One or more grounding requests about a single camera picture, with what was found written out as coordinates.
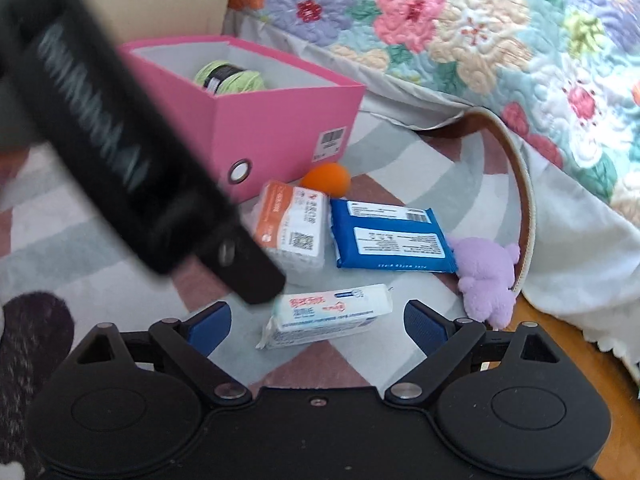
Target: triangular hole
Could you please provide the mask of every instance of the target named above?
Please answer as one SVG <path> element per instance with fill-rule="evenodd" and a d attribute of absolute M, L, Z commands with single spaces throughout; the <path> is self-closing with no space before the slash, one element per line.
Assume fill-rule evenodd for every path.
<path fill-rule="evenodd" d="M 557 363 L 558 358 L 546 346 L 538 334 L 528 335 L 524 342 L 524 348 L 520 357 L 527 361 L 540 361 L 543 363 Z"/>
<path fill-rule="evenodd" d="M 104 334 L 97 335 L 87 349 L 82 352 L 78 358 L 78 364 L 86 365 L 90 363 L 101 363 L 111 361 L 113 359 L 113 351 L 109 338 Z"/>

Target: barcode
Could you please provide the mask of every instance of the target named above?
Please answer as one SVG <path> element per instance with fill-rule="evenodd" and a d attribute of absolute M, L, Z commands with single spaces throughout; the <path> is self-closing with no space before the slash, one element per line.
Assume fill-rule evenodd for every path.
<path fill-rule="evenodd" d="M 339 130 L 334 130 L 332 132 L 327 132 L 322 136 L 322 144 L 326 144 L 328 142 L 334 142 L 334 140 L 338 140 L 342 137 L 344 133 L 344 128 L 340 128 Z"/>
<path fill-rule="evenodd" d="M 427 215 L 421 215 L 421 214 L 416 214 L 416 213 L 407 213 L 406 214 L 406 219 L 407 220 L 413 220 L 414 222 L 428 222 L 429 219 L 427 218 Z"/>
<path fill-rule="evenodd" d="M 291 233 L 289 243 L 297 249 L 312 251 L 314 248 L 314 236 L 302 233 Z"/>
<path fill-rule="evenodd" d="M 314 314 L 314 310 L 309 308 L 294 308 L 293 309 L 293 317 L 308 317 Z"/>

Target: green yarn ball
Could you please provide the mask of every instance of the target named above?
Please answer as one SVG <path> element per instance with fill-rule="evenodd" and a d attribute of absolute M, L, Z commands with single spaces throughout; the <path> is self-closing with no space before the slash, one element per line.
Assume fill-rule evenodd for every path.
<path fill-rule="evenodd" d="M 200 87 L 204 87 L 211 71 L 222 65 L 231 65 L 231 63 L 223 60 L 212 61 L 196 74 L 193 82 Z M 260 72 L 255 70 L 242 70 L 242 72 L 235 73 L 223 80 L 214 93 L 239 94 L 241 92 L 255 92 L 257 90 L 266 90 Z"/>

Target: purple plush toy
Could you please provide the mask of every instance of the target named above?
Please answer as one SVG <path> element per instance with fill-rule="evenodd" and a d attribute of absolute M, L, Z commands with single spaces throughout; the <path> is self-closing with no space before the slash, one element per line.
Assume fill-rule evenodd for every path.
<path fill-rule="evenodd" d="M 511 321 L 516 297 L 511 291 L 515 282 L 513 266 L 520 257 L 517 244 L 502 247 L 485 238 L 450 238 L 458 265 L 458 288 L 462 292 L 466 314 L 492 327 L 505 328 Z"/>

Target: yarn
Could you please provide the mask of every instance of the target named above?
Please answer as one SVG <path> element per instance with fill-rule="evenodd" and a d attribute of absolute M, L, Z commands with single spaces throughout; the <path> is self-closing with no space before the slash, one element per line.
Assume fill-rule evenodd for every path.
<path fill-rule="evenodd" d="M 300 186 L 319 191 L 331 198 L 341 198 L 351 187 L 351 176 L 344 166 L 328 162 L 310 170 L 300 181 Z"/>
<path fill-rule="evenodd" d="M 245 70 L 228 61 L 212 61 L 193 79 L 196 85 L 214 94 L 239 94 L 266 90 L 260 72 Z"/>

